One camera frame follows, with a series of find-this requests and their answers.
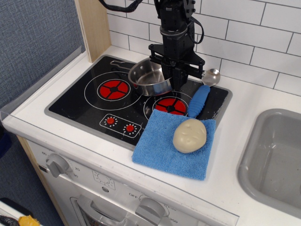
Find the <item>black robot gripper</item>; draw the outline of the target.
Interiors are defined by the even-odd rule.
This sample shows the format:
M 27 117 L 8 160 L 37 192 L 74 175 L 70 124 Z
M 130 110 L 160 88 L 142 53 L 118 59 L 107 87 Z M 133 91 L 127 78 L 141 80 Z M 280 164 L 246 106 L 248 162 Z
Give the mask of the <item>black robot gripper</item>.
M 151 61 L 160 64 L 164 80 L 173 81 L 174 90 L 180 90 L 188 75 L 200 78 L 205 61 L 194 52 L 194 43 L 185 34 L 182 37 L 163 36 L 163 44 L 150 44 Z

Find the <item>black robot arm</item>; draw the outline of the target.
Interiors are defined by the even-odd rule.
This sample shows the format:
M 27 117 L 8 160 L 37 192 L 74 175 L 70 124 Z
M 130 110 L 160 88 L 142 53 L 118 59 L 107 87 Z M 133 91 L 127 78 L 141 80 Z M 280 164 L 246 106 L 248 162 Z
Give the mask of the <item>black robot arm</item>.
M 188 76 L 201 78 L 205 61 L 195 51 L 204 39 L 204 28 L 192 14 L 194 0 L 156 0 L 155 7 L 161 21 L 162 44 L 151 44 L 150 60 L 161 65 L 165 80 L 179 90 Z

